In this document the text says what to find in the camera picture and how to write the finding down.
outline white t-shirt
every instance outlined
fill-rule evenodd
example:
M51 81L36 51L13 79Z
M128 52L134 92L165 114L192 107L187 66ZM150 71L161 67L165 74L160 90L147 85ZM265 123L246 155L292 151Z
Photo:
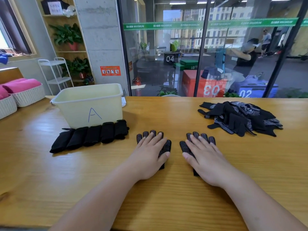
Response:
M272 39L272 35L270 33L263 36L263 45L269 44Z

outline red box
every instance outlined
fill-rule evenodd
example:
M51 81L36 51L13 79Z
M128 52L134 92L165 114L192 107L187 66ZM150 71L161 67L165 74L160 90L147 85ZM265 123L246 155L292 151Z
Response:
M203 70L200 71L200 79L199 79L199 86L197 97L223 97L225 93L225 87L227 80L209 80L202 78L201 75ZM182 79L182 89L186 96L193 97L193 92L195 89L196 83L196 75L197 70L183 70L183 79Z

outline green stripe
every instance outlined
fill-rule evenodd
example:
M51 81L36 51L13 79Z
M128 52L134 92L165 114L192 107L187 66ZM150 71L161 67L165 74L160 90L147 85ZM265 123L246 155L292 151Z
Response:
M208 29L241 28L241 27L292 27L298 18L256 18L209 21ZM125 31L132 30L170 30L170 29L203 29L203 21L174 21L174 22L147 22L124 23ZM308 18L301 26L308 26Z

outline black shirt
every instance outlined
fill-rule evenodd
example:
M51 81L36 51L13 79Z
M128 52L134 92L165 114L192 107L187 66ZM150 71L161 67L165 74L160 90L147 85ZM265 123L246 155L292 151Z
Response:
M251 56L251 59L249 61L243 58L238 58L236 66L233 68L233 70L242 73L244 77L247 77L249 75L250 70L257 59L257 53L254 50L250 52L249 55Z

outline black shorts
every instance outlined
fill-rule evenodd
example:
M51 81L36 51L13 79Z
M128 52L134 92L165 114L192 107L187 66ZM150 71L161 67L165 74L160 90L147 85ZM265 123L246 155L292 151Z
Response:
M261 49L262 49L262 50L267 50L268 46L269 46L269 44L262 45L262 46L261 46Z

